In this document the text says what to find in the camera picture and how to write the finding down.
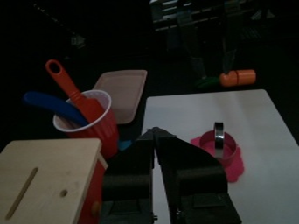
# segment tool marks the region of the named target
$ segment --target white surface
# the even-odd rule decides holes
[[[228,194],[243,223],[299,223],[299,147],[267,92],[147,99],[143,133],[156,126],[190,142],[212,130],[215,122],[224,122],[224,130],[242,149],[246,171],[238,182],[228,184]],[[164,215],[163,190],[154,186],[154,212],[159,216],[156,223],[166,224],[170,218]]]

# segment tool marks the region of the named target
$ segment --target blue spatula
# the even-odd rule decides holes
[[[37,91],[29,91],[23,96],[23,102],[27,105],[48,109],[57,116],[71,120],[80,126],[85,126],[89,124],[77,108],[56,96],[44,94]]]

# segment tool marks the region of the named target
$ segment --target wooden box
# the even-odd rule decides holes
[[[0,223],[99,223],[100,141],[12,141],[0,154]]]

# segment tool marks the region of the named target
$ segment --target orange spatula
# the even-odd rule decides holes
[[[68,95],[71,101],[76,105],[80,113],[92,123],[104,114],[104,109],[99,101],[93,98],[87,98],[77,87],[75,86],[71,77],[61,66],[61,63],[56,59],[49,59],[45,63],[45,69],[51,77],[57,82],[64,93]]]

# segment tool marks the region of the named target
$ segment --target spatula handle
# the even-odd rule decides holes
[[[63,68],[61,63],[56,59],[49,59],[47,61],[45,69],[72,101],[76,101],[80,97],[84,97],[75,83],[72,82],[72,79],[65,69]]]

